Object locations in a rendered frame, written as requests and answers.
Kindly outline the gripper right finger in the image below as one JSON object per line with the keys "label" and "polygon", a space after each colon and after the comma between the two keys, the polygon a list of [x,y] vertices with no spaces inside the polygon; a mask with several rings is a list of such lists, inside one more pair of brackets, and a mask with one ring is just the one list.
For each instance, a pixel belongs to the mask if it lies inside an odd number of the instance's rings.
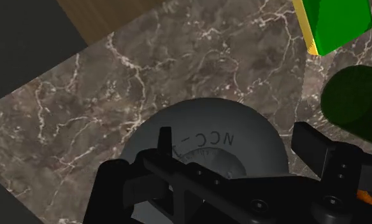
{"label": "gripper right finger", "polygon": [[306,122],[293,127],[291,148],[320,178],[311,203],[316,224],[372,224],[372,155],[360,147],[332,141]]}

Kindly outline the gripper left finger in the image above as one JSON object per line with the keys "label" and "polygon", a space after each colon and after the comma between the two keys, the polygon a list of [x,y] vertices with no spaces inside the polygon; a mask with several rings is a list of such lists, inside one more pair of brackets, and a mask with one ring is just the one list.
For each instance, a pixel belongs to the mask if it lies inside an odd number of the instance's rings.
{"label": "gripper left finger", "polygon": [[247,197],[251,179],[228,180],[171,155],[171,128],[159,131],[156,148],[140,151],[133,163],[103,162],[83,224],[161,224],[132,217],[136,204],[148,202],[172,224],[268,224],[268,202]]}

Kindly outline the orange object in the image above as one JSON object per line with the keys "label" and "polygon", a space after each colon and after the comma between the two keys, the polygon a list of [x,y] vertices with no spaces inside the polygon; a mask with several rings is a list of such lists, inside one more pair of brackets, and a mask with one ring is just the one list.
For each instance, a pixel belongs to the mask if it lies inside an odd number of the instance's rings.
{"label": "orange object", "polygon": [[357,198],[361,201],[364,201],[367,204],[372,205],[372,196],[370,196],[370,194],[367,191],[358,190]]}

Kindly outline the dark green rounded object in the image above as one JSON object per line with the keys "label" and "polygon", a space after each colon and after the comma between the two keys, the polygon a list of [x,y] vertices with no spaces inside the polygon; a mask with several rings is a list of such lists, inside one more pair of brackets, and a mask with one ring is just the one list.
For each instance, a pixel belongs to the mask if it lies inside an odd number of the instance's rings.
{"label": "dark green rounded object", "polygon": [[320,107],[330,123],[372,143],[372,67],[339,70],[326,83]]}

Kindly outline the grey lettered disc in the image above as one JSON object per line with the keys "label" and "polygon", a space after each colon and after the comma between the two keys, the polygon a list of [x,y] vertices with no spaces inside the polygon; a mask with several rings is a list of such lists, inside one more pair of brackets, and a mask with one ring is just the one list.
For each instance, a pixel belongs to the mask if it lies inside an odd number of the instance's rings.
{"label": "grey lettered disc", "polygon": [[221,98],[198,98],[164,108],[143,122],[126,142],[121,158],[155,148],[159,129],[171,127],[172,155],[198,163],[227,179],[289,173],[284,143],[256,110]]}

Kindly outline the green box with yellow side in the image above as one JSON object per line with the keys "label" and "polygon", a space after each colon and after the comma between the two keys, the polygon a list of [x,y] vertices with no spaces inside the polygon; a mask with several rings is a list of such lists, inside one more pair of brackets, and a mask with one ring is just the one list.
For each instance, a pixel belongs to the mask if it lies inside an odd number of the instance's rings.
{"label": "green box with yellow side", "polygon": [[309,54],[324,56],[372,28],[369,0],[292,0]]}

